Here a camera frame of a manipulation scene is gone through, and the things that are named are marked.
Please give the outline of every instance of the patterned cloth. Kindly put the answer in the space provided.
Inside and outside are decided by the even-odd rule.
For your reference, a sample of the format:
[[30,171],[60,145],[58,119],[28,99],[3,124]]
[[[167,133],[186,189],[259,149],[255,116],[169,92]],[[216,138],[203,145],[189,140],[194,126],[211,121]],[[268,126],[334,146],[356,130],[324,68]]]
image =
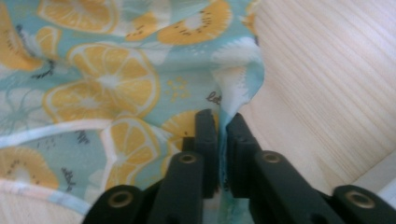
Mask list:
[[[0,190],[85,214],[108,188],[161,179],[207,108],[224,155],[263,80],[257,3],[0,0]],[[207,220],[247,216],[227,195]]]

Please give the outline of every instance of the light wood surface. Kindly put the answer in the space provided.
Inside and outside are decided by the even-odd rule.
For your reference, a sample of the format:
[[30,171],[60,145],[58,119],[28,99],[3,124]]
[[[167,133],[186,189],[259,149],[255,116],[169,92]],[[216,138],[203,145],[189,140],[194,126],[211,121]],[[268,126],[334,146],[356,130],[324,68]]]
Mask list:
[[[396,1],[263,0],[256,27],[266,78],[241,112],[263,149],[326,193],[396,149]],[[0,223],[81,219],[0,194]]]

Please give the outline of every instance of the fabric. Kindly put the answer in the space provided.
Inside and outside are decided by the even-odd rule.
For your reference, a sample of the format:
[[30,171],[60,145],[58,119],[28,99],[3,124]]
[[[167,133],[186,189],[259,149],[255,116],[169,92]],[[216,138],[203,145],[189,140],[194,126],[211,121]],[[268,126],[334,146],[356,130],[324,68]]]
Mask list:
[[[160,180],[207,108],[224,155],[263,80],[257,3],[0,0],[0,190],[84,215],[106,189]],[[220,197],[206,220],[246,223]]]

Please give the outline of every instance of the tabletop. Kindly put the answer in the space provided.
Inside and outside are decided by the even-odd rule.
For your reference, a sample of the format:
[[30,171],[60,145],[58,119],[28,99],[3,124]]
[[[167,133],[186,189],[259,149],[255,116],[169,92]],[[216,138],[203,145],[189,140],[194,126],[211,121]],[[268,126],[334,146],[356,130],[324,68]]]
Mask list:
[[[396,149],[396,1],[262,0],[256,29],[265,81],[241,113],[263,149],[325,193]],[[0,223],[81,220],[0,193]]]

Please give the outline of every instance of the wooden table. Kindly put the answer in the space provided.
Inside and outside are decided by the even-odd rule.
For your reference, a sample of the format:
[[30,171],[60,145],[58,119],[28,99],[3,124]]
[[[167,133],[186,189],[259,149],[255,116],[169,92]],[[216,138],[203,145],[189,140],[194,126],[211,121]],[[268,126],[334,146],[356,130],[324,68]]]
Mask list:
[[[263,0],[265,83],[241,109],[263,149],[316,189],[352,183],[396,149],[396,2]],[[0,194],[0,223],[79,223],[58,205]]]

